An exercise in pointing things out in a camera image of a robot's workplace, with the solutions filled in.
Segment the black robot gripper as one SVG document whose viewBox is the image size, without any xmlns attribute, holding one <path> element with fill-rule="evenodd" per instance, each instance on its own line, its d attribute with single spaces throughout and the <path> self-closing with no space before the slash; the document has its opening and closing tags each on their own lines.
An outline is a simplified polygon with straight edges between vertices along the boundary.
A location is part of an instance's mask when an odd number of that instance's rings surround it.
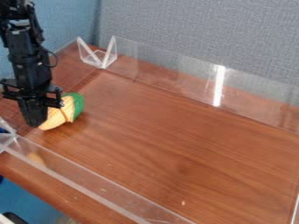
<svg viewBox="0 0 299 224">
<path fill-rule="evenodd" d="M 48 107 L 58 109 L 62 100 L 61 88 L 52 85 L 57 64 L 50 64 L 53 53 L 42 47 L 33 0 L 0 0 L 0 38 L 13 67 L 13 79 L 0 80 L 4 98 L 17 101 L 25 123 L 38 127 L 46 120 Z"/>
</svg>

